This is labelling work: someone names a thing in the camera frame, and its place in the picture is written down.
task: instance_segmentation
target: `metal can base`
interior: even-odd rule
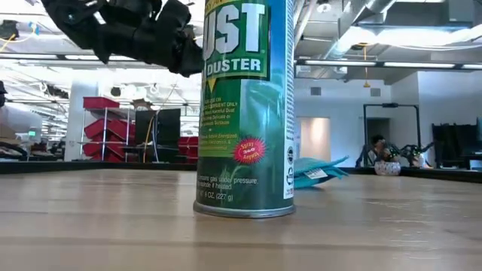
[[[275,218],[294,213],[296,207],[292,205],[286,208],[271,210],[242,210],[211,207],[194,202],[194,211],[205,215],[214,215],[224,218]]]

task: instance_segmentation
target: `dust duster can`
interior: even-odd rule
[[[293,1],[206,0],[197,212],[294,211]]]

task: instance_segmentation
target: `red starburst label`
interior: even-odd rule
[[[253,164],[263,159],[266,146],[260,139],[243,139],[234,148],[234,159],[240,163]]]

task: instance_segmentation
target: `doorway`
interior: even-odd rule
[[[295,158],[331,161],[330,119],[299,117],[296,125]]]
[[[390,142],[390,119],[387,117],[367,118],[368,143],[373,136],[382,135],[386,141]]]

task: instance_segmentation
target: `blue bag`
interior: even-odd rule
[[[322,184],[332,178],[342,178],[348,176],[346,172],[336,167],[337,164],[344,162],[348,157],[325,162],[313,158],[300,158],[294,161],[294,189],[311,187],[315,184]],[[322,169],[328,176],[324,178],[311,179],[305,173],[314,169]]]

